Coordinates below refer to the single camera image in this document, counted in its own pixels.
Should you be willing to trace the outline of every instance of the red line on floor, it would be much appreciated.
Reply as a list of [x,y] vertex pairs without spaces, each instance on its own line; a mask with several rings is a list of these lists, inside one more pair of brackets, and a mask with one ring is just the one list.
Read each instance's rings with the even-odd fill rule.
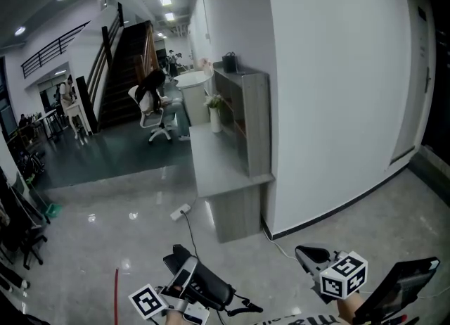
[[115,280],[114,280],[114,325],[119,324],[119,312],[117,311],[117,289],[119,285],[119,268],[115,270]]

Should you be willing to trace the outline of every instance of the black hair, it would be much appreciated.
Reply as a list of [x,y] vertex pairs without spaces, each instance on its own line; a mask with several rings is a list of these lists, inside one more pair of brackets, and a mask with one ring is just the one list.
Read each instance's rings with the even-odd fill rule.
[[161,100],[156,89],[164,84],[166,75],[161,69],[152,71],[145,79],[142,80],[136,89],[135,98],[138,103],[141,102],[143,96],[149,91],[153,97],[153,111],[157,111],[161,106]]

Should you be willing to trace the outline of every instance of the green plant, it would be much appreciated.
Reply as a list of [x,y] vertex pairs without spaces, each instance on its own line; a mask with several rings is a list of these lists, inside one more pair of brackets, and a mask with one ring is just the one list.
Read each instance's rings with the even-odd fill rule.
[[206,96],[205,106],[208,108],[218,108],[223,101],[220,95]]

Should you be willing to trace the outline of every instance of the white power strip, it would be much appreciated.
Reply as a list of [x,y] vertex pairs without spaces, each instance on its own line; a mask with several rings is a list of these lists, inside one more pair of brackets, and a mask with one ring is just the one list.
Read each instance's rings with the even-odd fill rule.
[[174,211],[172,214],[170,214],[170,217],[172,220],[177,221],[180,217],[183,216],[181,214],[181,211],[183,211],[185,214],[187,214],[191,210],[191,207],[188,204],[182,205],[180,208],[178,208],[176,211]]

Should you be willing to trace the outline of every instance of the gray tile floor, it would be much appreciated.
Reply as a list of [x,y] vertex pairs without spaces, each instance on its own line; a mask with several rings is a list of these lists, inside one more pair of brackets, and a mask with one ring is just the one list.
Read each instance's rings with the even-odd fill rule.
[[[296,261],[283,257],[263,233],[219,244],[208,204],[195,199],[192,165],[174,165],[49,191],[64,208],[46,233],[44,265],[19,268],[31,282],[27,297],[14,301],[51,324],[112,324],[115,269],[119,275],[119,324],[144,324],[127,296],[141,286],[166,284],[162,258],[180,243],[193,251],[184,219],[169,214],[192,203],[189,217],[201,260],[238,293],[264,308],[262,314],[225,317],[227,324],[303,313],[336,314],[311,291],[311,279]],[[290,254],[306,242],[328,242],[355,250],[369,262],[372,291],[400,260],[435,255],[442,265],[422,296],[450,285],[450,209],[405,170],[352,207],[278,240]],[[406,308],[419,324],[440,324],[449,311],[450,291]],[[219,324],[212,314],[210,325]]]
[[[166,96],[181,97],[174,84],[165,85]],[[180,142],[173,131],[173,142],[165,136],[148,144],[150,129],[142,129],[139,121],[102,130],[93,136],[74,139],[68,127],[57,141],[44,139],[37,148],[45,152],[45,173],[36,181],[38,189],[54,189],[88,181],[132,174],[163,166],[192,161],[191,144]]]

